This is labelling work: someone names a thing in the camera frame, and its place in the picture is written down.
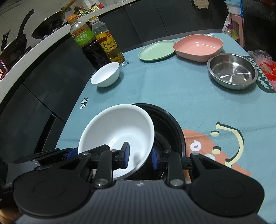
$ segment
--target pink bowl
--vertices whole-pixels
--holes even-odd
[[[206,62],[219,54],[223,41],[219,38],[194,34],[186,36],[173,45],[174,51],[182,58],[196,62]]]

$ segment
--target stainless steel bowl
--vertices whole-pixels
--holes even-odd
[[[258,77],[256,67],[235,54],[218,54],[208,60],[207,67],[214,80],[229,89],[246,89]]]

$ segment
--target soy sauce bottle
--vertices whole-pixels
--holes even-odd
[[[82,48],[83,54],[96,70],[110,63],[94,33],[85,22],[78,22],[78,19],[73,17],[69,20],[69,24],[71,25],[71,36],[77,45]]]

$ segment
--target table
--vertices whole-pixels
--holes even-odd
[[[248,54],[230,36],[214,33],[224,42],[223,52]],[[85,86],[73,108],[57,148],[74,148],[89,121],[102,110],[122,103],[151,103],[171,113],[183,129],[187,154],[198,151],[258,180],[265,189],[259,215],[275,222],[276,95],[259,71],[257,85],[243,91],[215,83],[206,63],[172,55],[156,62],[139,60],[137,48],[124,53],[130,63],[116,83],[98,88]],[[86,99],[86,106],[81,101]]]

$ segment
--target pan handle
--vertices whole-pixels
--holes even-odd
[[[6,34],[3,35],[3,40],[2,40],[2,45],[1,45],[1,51],[3,51],[4,48],[7,46],[9,33],[10,33],[10,30]]]
[[[75,1],[77,0],[71,0],[65,7],[64,9],[61,11],[60,14],[63,14]]]
[[[20,26],[20,28],[19,28],[19,31],[18,31],[17,43],[20,42],[21,37],[22,37],[22,35],[23,35],[24,27],[25,27],[25,25],[26,25],[28,19],[31,17],[31,15],[32,15],[33,13],[34,13],[34,10],[32,9],[32,10],[30,10],[30,11],[28,12],[28,14],[27,14],[27,15],[25,16],[25,18],[23,19],[23,21],[22,21],[22,23],[21,23],[21,26]]]

